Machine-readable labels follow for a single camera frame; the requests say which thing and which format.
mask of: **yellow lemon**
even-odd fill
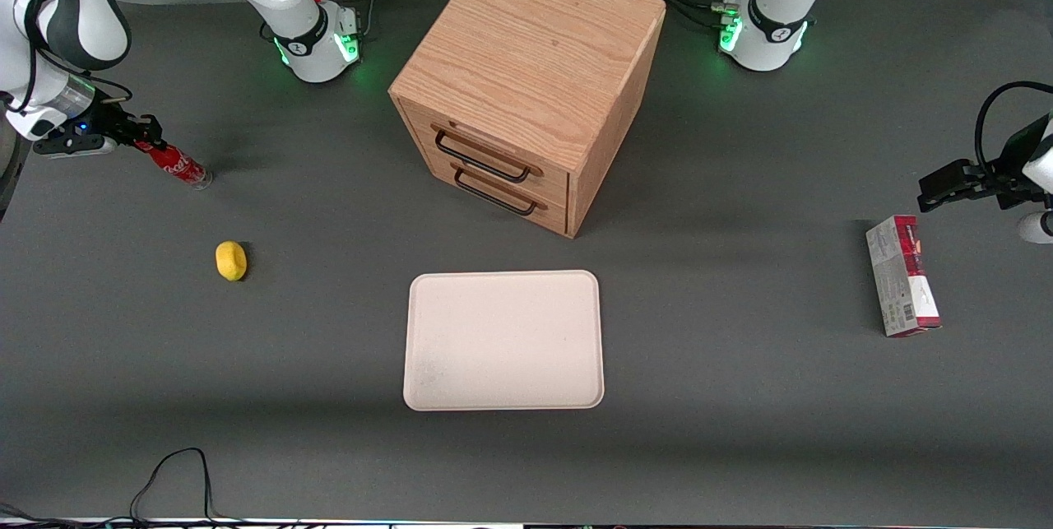
[[[216,270],[230,281],[240,280],[249,269],[245,250],[237,241],[223,241],[216,246]]]

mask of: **cardboard box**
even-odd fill
[[[907,337],[940,327],[939,312],[921,267],[916,216],[893,216],[867,232],[885,335]]]

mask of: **green led light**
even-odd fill
[[[800,26],[800,36],[797,37],[797,43],[793,44],[793,51],[794,52],[797,52],[798,50],[800,50],[800,44],[801,44],[801,42],[804,41],[804,32],[806,31],[808,31],[808,21],[804,21],[804,24]]]
[[[336,46],[340,50],[340,54],[343,55],[343,59],[349,64],[358,60],[358,38],[333,34],[333,41],[336,42]]]
[[[720,47],[724,52],[731,52],[735,50],[735,44],[738,42],[738,36],[742,33],[742,20],[735,18],[735,22],[731,25],[724,27],[724,34],[720,36]]]
[[[278,48],[278,54],[281,55],[281,63],[289,66],[289,58],[285,58],[285,50],[281,50],[281,44],[278,43],[278,38],[274,39],[274,45]]]

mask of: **white tray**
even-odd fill
[[[402,397],[420,411],[595,407],[603,398],[596,277],[419,276],[410,287]]]

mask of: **black metal handle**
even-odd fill
[[[435,145],[439,148],[439,151],[443,151],[443,153],[445,153],[446,155],[451,155],[451,157],[457,157],[458,159],[466,162],[472,166],[479,168],[482,171],[489,173],[490,175],[500,177],[504,181],[510,181],[512,183],[522,183],[523,180],[526,179],[526,176],[530,175],[529,166],[524,166],[523,172],[521,174],[512,175],[511,173],[504,173],[501,170],[494,169],[488,165],[486,163],[479,161],[478,159],[473,159],[472,157],[469,157],[463,153],[454,151],[451,148],[443,145],[442,139],[445,137],[446,137],[446,131],[439,130],[439,134],[435,137]]]
[[[472,188],[470,184],[463,183],[463,181],[460,180],[460,176],[463,175],[463,173],[464,173],[464,170],[458,169],[457,173],[454,175],[454,181],[457,183],[458,188],[462,189],[463,191],[468,192],[469,194],[473,194],[473,195],[478,196],[478,197],[480,197],[480,198],[482,198],[482,199],[484,199],[486,201],[496,203],[497,205],[501,207],[502,209],[504,209],[504,210],[506,210],[506,211],[509,211],[509,212],[511,212],[513,214],[518,214],[519,216],[530,216],[530,215],[534,214],[534,209],[537,208],[537,202],[531,202],[530,207],[528,207],[525,209],[517,209],[517,208],[513,207],[511,203],[504,202],[504,200],[501,200],[500,198],[495,198],[495,197],[491,196],[490,194],[486,194],[482,190],[479,190],[477,188]]]

